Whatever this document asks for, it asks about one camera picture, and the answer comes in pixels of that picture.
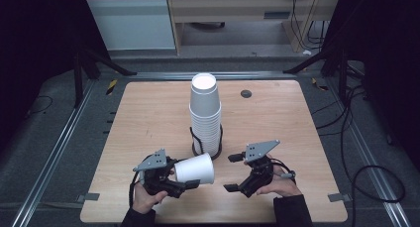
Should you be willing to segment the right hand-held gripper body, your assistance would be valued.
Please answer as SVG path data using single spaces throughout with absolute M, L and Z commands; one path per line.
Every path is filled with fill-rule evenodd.
M 251 197 L 260 187 L 271 182 L 273 164 L 267 154 L 279 144 L 279 140 L 273 140 L 247 145 L 245 161 L 252 170 L 244 184 L 246 197 Z

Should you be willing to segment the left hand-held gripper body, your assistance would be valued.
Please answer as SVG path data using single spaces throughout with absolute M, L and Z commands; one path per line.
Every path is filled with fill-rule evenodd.
M 170 197 L 180 196 L 180 184 L 170 180 L 172 169 L 166 167 L 168 155 L 165 149 L 160 149 L 147 156 L 140 164 L 133 168 L 139 175 L 139 181 L 150 195 L 166 191 Z

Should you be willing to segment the white disposable paper cup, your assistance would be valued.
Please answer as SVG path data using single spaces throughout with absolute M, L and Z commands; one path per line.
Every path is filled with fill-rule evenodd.
M 199 180 L 201 184 L 212 184 L 215 179 L 213 162 L 207 153 L 176 163 L 174 172 L 179 182 Z

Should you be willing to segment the black wire cup holder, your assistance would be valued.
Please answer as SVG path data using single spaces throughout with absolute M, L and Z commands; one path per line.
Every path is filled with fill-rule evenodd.
M 217 150 L 215 152 L 208 152 L 212 160 L 216 160 L 221 155 L 222 150 L 223 150 L 222 142 L 223 142 L 224 130 L 223 130 L 222 125 L 220 125 L 219 128 L 220 128 L 220 134 L 218 137 Z M 191 144 L 192 154 L 194 156 L 203 155 L 205 153 L 203 141 L 194 134 L 192 128 L 189 128 L 189 132 L 192 138 L 192 144 Z

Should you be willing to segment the stack of white cups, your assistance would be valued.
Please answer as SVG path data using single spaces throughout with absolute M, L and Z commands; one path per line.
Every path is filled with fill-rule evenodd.
M 193 76 L 189 110 L 190 128 L 203 141 L 205 153 L 215 152 L 220 134 L 222 105 L 217 79 L 213 74 L 198 73 Z

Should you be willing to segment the person's left hand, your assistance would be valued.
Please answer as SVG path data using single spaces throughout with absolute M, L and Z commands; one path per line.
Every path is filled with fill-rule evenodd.
M 134 201 L 132 208 L 138 213 L 147 214 L 157 203 L 162 203 L 166 197 L 166 191 L 160 191 L 155 195 L 150 195 L 140 183 L 136 183 L 134 186 Z

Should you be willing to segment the person's right hand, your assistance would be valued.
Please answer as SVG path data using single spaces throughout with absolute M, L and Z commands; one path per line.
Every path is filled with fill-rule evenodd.
M 278 165 L 271 155 L 267 155 L 267 157 L 274 162 L 272 180 L 268 185 L 260 187 L 256 191 L 256 195 L 269 193 L 276 193 L 280 197 L 301 195 L 302 192 L 299 190 L 296 183 L 290 178 L 283 177 L 285 171 L 282 166 Z

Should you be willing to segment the yellow black tape strip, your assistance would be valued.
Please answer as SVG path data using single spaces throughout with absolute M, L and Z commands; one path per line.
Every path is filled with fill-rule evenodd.
M 116 86 L 116 84 L 117 84 L 117 79 L 112 79 L 111 81 L 110 81 L 110 83 L 109 83 L 109 85 L 108 85 L 108 88 L 107 88 L 107 90 L 106 90 L 106 95 L 110 95 L 110 94 L 112 94 L 112 92 L 113 92 L 113 90 L 114 90 L 114 88 L 115 88 L 115 86 Z
M 312 82 L 312 85 L 319 90 L 322 90 L 322 91 L 328 91 L 329 90 L 327 85 L 320 84 L 315 77 L 311 78 L 311 82 Z

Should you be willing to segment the black metal stand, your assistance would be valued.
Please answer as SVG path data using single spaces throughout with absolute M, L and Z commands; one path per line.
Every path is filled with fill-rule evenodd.
M 100 62 L 111 69 L 117 71 L 124 76 L 134 76 L 135 72 L 122 68 L 109 58 L 103 57 L 99 53 L 91 49 L 83 49 L 75 54 L 73 57 L 73 71 L 74 71 L 74 88 L 75 88 L 75 103 L 74 107 L 78 107 L 83 98 L 83 82 L 82 72 L 85 71 L 89 79 L 96 79 L 100 75 L 99 68 L 96 63 Z
M 321 69 L 321 73 L 324 76 L 332 76 L 334 72 L 338 73 L 338 93 L 339 98 L 343 103 L 346 102 L 347 96 L 347 68 L 348 68 L 348 54 L 347 51 L 338 45 L 330 45 L 324 48 L 317 55 L 310 57 L 299 65 L 285 70 L 284 73 L 296 74 L 306 68 L 307 66 L 323 59 L 324 65 Z

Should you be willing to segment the white cabinet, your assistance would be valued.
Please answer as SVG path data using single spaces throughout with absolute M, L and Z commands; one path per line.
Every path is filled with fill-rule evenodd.
M 89 0 L 108 51 L 174 50 L 166 0 Z

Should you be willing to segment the grey table bracket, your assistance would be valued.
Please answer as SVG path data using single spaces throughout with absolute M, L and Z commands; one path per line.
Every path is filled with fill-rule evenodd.
M 337 201 L 349 202 L 352 200 L 352 198 L 348 194 L 342 194 L 342 193 L 331 193 L 328 195 L 328 198 L 331 202 L 337 202 Z
M 99 199 L 100 194 L 99 193 L 85 193 L 80 194 L 77 196 L 76 201 L 78 203 L 84 203 L 86 200 L 92 200 L 97 201 Z

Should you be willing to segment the metal floor rail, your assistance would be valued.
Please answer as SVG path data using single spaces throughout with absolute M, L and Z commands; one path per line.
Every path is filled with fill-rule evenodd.
M 340 154 L 341 162 L 351 185 L 351 203 L 352 203 L 352 227 L 357 224 L 357 192 L 362 196 L 380 202 L 393 227 L 412 227 L 401 201 L 406 194 L 406 188 L 400 177 L 390 169 L 381 166 L 371 152 L 366 139 L 363 137 L 357 123 L 353 120 L 352 101 L 355 98 L 357 87 L 347 88 L 346 102 L 343 103 L 339 98 L 338 81 L 333 78 L 326 79 L 331 92 L 336 99 L 337 105 L 343 114 L 343 121 L 340 128 Z M 357 168 L 356 172 L 350 174 L 344 153 L 345 133 L 349 132 L 351 138 L 356 144 L 356 151 L 359 153 L 363 165 Z M 375 194 L 370 194 L 358 185 L 358 178 L 366 172 L 373 187 Z
M 96 80 L 88 80 L 86 87 L 82 89 L 82 98 L 80 103 L 72 110 L 67 119 L 63 129 L 61 130 L 57 141 L 55 142 L 52 151 L 44 164 L 36 182 L 31 191 L 21 204 L 17 214 L 12 222 L 11 227 L 27 227 L 30 220 L 35 213 L 41 198 L 43 197 L 53 173 L 59 164 L 59 161 L 70 141 L 72 134 L 79 122 L 79 119 L 90 99 L 92 89 L 96 84 Z

